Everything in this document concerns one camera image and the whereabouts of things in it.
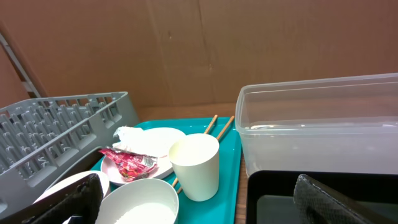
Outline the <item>white paper cup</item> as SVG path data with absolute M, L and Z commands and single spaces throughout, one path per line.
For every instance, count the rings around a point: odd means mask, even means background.
M 169 149 L 176 178 L 184 194 L 202 202 L 215 196 L 220 179 L 220 144 L 204 133 L 189 134 Z

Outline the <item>white napkin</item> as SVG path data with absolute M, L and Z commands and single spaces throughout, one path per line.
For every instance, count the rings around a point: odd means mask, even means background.
M 165 157 L 167 154 L 164 137 L 161 134 L 154 134 L 142 128 L 122 126 L 113 136 L 119 138 L 119 141 L 112 145 L 115 149 L 152 157 Z

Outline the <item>red snack wrapper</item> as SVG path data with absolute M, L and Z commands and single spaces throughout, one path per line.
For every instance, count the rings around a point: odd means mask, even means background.
M 99 152 L 114 162 L 126 182 L 147 178 L 157 168 L 157 157 L 119 152 L 111 148 L 103 148 Z

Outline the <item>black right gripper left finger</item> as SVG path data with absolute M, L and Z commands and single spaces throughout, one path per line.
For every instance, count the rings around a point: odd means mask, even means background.
M 95 223 L 103 200 L 100 178 L 90 174 L 1 219 L 1 224 Z

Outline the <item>grey bowl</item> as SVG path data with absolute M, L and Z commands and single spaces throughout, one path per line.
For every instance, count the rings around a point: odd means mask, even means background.
M 141 179 L 111 192 L 101 203 L 96 224 L 177 223 L 179 199 L 160 179 Z

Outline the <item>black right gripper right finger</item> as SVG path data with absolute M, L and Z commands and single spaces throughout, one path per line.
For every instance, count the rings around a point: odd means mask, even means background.
M 305 174 L 297 178 L 294 204 L 304 224 L 396 224 Z

